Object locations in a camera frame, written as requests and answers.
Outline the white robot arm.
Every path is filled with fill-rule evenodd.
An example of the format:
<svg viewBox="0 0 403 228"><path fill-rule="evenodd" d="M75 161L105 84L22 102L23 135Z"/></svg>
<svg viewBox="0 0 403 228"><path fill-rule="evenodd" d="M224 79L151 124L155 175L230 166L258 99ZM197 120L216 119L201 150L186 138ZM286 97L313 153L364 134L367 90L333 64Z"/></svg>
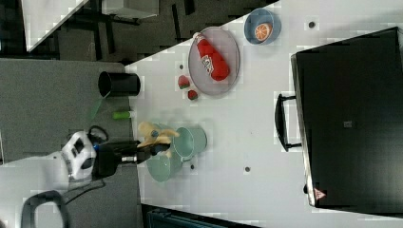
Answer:
<svg viewBox="0 0 403 228"><path fill-rule="evenodd" d="M104 131L79 131L61 150L1 166L1 228L70 228L64 195L115 174L121 163L144 162L171 141L110 142Z"/></svg>

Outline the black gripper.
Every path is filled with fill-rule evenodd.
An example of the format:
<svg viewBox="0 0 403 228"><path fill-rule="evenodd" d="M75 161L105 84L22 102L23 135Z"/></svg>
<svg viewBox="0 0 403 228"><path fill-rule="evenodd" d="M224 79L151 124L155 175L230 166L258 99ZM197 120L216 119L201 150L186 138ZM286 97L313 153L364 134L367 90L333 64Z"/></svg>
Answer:
<svg viewBox="0 0 403 228"><path fill-rule="evenodd" d="M139 141L106 142L95 146L96 159L93 179L113 176L120 164L141 163L170 148L170 144L158 143L139 147Z"/></svg>

